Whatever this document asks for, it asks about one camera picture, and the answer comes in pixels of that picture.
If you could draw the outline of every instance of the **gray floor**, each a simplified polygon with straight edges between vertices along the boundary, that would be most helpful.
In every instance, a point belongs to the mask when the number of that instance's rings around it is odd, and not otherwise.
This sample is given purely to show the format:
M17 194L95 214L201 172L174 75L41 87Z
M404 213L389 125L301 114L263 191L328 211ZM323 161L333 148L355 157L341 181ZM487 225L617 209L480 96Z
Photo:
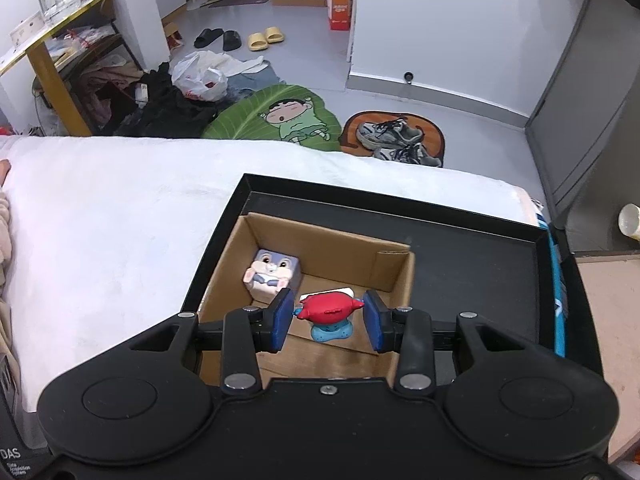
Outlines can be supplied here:
M349 33L329 30L324 7L261 5L192 10L176 19L186 45L174 61L194 52L193 41L204 28L237 30L242 42L253 32L277 26L286 36L262 52L245 45L231 52L242 60L264 55L289 84L317 93L341 124L365 110L417 114L435 122L446 138L445 167L480 174L523 187L544 202L540 178L522 130L466 112L423 102L346 89ZM207 47L222 52L222 39Z

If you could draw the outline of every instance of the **gray sneaker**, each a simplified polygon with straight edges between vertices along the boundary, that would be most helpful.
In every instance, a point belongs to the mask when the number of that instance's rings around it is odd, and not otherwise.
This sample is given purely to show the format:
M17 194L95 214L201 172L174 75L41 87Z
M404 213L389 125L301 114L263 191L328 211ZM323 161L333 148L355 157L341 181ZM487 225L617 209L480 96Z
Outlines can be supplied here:
M362 123L356 130L356 137L368 150L404 148L420 142L423 135L421 130L409 126L404 118L384 123Z
M405 164L420 164L422 166L431 166L432 168L442 167L442 161L429 155L421 142L396 150L378 148L373 152L373 156L380 160L394 160Z

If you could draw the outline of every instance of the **blue toy base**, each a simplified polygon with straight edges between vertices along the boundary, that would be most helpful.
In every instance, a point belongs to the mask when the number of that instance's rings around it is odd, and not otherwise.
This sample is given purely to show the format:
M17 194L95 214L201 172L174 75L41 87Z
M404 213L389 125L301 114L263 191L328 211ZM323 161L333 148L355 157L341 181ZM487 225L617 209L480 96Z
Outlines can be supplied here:
M333 339L348 339L353 335L353 324L348 319L332 325L315 324L311 327L311 339L326 343Z

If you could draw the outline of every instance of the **red toy figure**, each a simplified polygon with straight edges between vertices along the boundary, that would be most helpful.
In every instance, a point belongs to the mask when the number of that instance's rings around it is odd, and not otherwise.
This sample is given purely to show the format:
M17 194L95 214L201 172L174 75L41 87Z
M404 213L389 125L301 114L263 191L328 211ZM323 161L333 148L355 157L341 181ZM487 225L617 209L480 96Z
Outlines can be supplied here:
M349 316L364 306L344 292L324 292L307 296L300 302L294 315L312 323L311 337L317 343L332 339L347 339L353 334L353 324Z

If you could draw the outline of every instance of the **cartoon character print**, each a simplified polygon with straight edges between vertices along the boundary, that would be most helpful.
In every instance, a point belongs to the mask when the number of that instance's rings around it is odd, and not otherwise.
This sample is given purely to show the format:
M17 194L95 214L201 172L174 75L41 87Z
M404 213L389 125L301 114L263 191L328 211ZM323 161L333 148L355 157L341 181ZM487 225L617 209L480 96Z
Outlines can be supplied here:
M293 277L293 262L290 256L260 251L244 273L243 281L251 288L260 288L266 291L274 287L275 292L280 292L289 285Z
M261 114L265 121L277 128L280 140L300 143L309 137L320 136L331 140L329 127L314 112L311 97L300 99L282 99L269 106L269 111Z

